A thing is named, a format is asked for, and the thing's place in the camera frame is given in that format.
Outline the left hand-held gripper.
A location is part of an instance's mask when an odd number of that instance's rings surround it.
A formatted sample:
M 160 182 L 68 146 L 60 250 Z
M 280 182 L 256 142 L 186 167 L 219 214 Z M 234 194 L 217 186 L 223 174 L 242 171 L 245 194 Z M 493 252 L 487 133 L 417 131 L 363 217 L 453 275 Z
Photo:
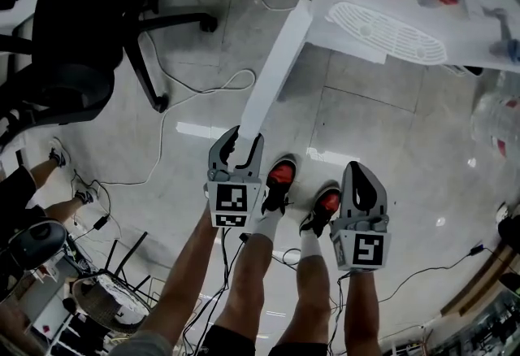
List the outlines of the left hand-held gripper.
M 210 206 L 212 226 L 245 228 L 253 214 L 261 188 L 258 178 L 264 137 L 259 133 L 253 140 L 244 164 L 229 173 L 228 160 L 239 137 L 237 125 L 228 129 L 210 148 L 207 182 L 204 190 Z

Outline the person's left forearm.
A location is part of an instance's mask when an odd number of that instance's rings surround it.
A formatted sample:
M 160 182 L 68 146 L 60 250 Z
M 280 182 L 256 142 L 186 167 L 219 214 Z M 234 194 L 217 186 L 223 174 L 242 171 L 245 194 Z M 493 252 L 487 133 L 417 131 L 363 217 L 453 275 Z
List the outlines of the person's left forearm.
M 202 290 L 217 228 L 212 226 L 207 207 L 181 250 L 158 303 L 150 312 L 141 331 L 164 340 L 172 351 L 188 322 Z

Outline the person's right forearm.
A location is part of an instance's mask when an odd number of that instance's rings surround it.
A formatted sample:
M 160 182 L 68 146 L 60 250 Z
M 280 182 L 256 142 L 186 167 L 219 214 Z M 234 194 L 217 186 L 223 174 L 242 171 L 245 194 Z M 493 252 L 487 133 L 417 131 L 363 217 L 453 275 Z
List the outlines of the person's right forearm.
M 344 340 L 347 356 L 382 356 L 378 342 L 379 302 L 372 272 L 350 276 Z

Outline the grey plastic part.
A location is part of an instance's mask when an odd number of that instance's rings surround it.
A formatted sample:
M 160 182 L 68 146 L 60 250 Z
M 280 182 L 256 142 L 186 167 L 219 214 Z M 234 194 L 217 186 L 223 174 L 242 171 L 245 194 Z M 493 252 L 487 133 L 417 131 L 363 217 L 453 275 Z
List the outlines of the grey plastic part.
M 520 64 L 520 39 L 515 38 L 511 32 L 508 12 L 503 8 L 483 7 L 483 14 L 488 18 L 497 19 L 500 23 L 500 40 L 490 45 L 490 53 L 512 64 Z

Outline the person's right red shoe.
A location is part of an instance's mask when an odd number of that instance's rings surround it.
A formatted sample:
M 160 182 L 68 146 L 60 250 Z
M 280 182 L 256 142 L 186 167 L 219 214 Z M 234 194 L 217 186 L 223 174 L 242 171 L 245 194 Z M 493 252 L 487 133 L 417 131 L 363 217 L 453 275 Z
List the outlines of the person's right red shoe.
M 317 194 L 309 214 L 301 221 L 300 234 L 312 232 L 317 238 L 320 238 L 332 216 L 340 208 L 340 197 L 340 186 L 336 181 L 325 185 Z

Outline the person's red shoe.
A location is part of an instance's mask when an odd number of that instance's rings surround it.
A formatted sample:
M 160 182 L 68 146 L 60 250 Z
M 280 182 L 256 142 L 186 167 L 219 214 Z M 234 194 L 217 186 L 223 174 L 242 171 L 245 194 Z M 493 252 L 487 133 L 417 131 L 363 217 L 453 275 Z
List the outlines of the person's red shoe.
M 261 212 L 280 211 L 285 213 L 289 204 L 288 192 L 297 175 L 297 159 L 293 154 L 286 154 L 277 159 L 266 177 Z
M 317 194 L 309 214 L 301 221 L 300 234 L 312 232 L 317 238 L 320 238 L 332 216 L 340 208 L 340 197 L 340 186 L 336 181 L 325 185 Z

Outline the person's left red shoe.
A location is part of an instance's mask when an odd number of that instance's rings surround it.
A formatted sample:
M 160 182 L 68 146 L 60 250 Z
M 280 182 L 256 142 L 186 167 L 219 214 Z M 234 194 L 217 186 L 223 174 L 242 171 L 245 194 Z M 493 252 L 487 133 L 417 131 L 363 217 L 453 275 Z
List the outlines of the person's left red shoe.
M 286 154 L 277 159 L 266 177 L 261 212 L 280 211 L 285 213 L 289 204 L 288 192 L 297 175 L 297 159 L 293 154 Z

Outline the person's right leg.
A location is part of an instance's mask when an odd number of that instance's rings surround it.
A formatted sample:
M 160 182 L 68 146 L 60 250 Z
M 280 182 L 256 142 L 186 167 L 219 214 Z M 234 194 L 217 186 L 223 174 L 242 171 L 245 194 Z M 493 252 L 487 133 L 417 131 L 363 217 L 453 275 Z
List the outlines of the person's right leg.
M 330 279 L 317 235 L 301 232 L 301 257 L 297 266 L 297 304 L 277 347 L 311 344 L 326 348 L 331 317 Z

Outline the person's leg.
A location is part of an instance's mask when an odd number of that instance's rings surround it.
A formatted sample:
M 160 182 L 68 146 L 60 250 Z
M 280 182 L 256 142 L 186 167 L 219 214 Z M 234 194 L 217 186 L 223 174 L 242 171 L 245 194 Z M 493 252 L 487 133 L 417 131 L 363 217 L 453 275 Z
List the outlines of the person's leg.
M 265 211 L 240 252 L 226 304 L 215 324 L 256 341 L 264 304 L 263 279 L 271 264 L 281 210 Z
M 317 235 L 301 232 L 301 257 L 297 266 L 297 304 L 277 347 L 311 344 L 326 348 L 331 317 L 330 279 Z

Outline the wooden bench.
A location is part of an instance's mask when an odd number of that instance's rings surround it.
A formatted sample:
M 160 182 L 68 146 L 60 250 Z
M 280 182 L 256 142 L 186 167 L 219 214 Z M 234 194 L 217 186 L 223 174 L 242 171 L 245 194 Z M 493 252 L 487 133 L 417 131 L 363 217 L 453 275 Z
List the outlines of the wooden bench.
M 500 241 L 494 250 L 487 252 L 490 256 L 481 268 L 460 292 L 441 308 L 441 317 L 463 317 L 477 311 L 498 294 L 500 277 L 513 272 L 514 265 L 520 263 L 518 254 L 503 241 Z

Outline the white drip tray grille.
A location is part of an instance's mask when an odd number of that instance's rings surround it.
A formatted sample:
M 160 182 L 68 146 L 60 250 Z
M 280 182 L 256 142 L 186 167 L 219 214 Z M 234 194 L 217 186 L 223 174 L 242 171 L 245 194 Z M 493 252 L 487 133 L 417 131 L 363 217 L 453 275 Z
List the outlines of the white drip tray grille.
M 338 2 L 330 8 L 326 20 L 365 45 L 394 58 L 422 65 L 447 61 L 442 41 L 378 11 L 351 2 Z

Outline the person's black shorts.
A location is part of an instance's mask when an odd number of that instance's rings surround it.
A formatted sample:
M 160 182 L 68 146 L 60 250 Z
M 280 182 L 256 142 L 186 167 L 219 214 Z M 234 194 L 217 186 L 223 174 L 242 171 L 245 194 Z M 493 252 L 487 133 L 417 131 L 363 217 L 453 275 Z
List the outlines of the person's black shorts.
M 252 340 L 229 329 L 213 325 L 197 352 L 197 356 L 256 356 Z M 319 343 L 283 343 L 267 356 L 327 356 L 327 345 Z

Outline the patterned seat cushion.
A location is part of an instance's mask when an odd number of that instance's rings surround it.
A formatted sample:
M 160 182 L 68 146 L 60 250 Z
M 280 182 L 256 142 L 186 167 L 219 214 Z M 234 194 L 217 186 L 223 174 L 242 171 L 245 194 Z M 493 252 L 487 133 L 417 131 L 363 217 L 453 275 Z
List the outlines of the patterned seat cushion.
M 150 313 L 149 306 L 125 283 L 107 274 L 100 275 L 97 281 L 119 306 L 116 321 L 127 325 L 140 323 Z

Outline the round wicker chair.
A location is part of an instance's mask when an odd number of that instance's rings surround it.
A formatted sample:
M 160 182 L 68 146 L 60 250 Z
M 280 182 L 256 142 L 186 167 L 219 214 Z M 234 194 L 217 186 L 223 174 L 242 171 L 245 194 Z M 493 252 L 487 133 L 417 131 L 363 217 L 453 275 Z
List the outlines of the round wicker chair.
M 131 323 L 129 325 L 122 324 L 115 320 L 116 312 L 119 309 L 117 302 L 111 297 L 111 295 L 104 290 L 104 288 L 98 283 L 98 277 L 100 275 L 107 274 L 113 278 L 118 279 L 122 283 L 125 283 L 129 288 L 136 293 L 141 300 L 143 300 L 149 306 L 149 312 L 151 306 L 144 299 L 145 294 L 140 291 L 142 284 L 136 286 L 132 285 L 125 279 L 124 266 L 128 260 L 136 253 L 139 246 L 141 246 L 144 239 L 148 236 L 147 232 L 144 232 L 134 246 L 124 255 L 117 268 L 112 271 L 110 269 L 111 260 L 115 252 L 115 248 L 118 245 L 117 241 L 114 241 L 110 249 L 110 253 L 107 257 L 106 263 L 103 268 L 91 274 L 80 276 L 77 280 L 72 283 L 72 298 L 76 302 L 77 308 L 82 310 L 88 317 L 94 322 L 109 329 L 112 332 L 121 333 L 123 335 L 132 335 L 138 328 L 143 324 L 146 316 L 140 323 Z

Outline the person's grey shirt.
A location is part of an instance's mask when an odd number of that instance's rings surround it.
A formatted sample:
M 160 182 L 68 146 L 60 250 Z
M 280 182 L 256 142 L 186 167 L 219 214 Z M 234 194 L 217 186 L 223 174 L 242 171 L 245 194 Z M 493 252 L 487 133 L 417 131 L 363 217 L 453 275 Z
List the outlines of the person's grey shirt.
M 107 356 L 173 356 L 173 345 L 156 332 L 138 331 L 116 345 Z

